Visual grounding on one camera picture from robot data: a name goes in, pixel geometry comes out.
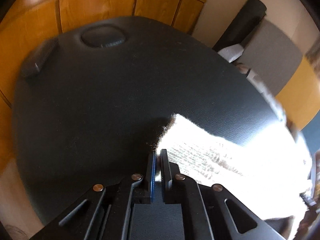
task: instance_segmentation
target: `dark gray table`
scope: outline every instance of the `dark gray table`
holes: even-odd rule
[[[81,34],[101,25],[126,41],[85,45]],[[95,183],[144,174],[174,113],[239,145],[278,122],[233,65],[170,26],[121,17],[61,34],[40,74],[18,79],[13,105],[20,175],[43,223]],[[290,136],[284,127],[279,133]]]

